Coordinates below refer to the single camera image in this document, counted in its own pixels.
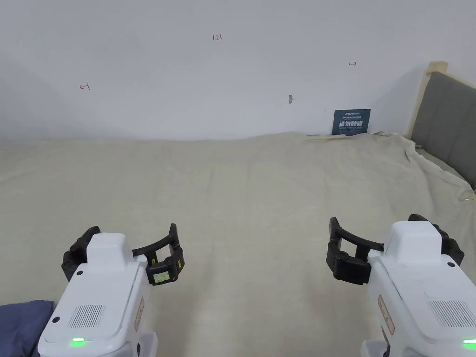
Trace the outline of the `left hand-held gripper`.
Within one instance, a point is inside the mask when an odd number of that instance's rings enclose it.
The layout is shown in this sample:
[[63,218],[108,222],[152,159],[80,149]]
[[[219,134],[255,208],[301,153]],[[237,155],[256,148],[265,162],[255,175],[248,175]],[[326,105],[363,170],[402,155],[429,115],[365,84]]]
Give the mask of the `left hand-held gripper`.
[[[170,255],[159,261],[157,251],[164,247]],[[183,267],[175,223],[161,240],[134,250],[125,235],[90,227],[63,255],[68,284],[40,336],[39,354],[156,356],[157,335],[145,328],[151,285],[176,281]]]

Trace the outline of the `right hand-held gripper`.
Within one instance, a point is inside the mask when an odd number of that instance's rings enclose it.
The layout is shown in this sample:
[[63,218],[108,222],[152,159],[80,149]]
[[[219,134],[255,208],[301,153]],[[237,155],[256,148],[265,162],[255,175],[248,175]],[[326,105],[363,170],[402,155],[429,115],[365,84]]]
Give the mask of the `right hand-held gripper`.
[[[343,240],[356,246],[354,256],[341,250]],[[361,356],[475,356],[476,289],[459,267],[463,258],[456,240],[419,214],[394,223],[384,244],[331,217],[326,263],[337,280],[368,283],[383,332],[362,343]]]

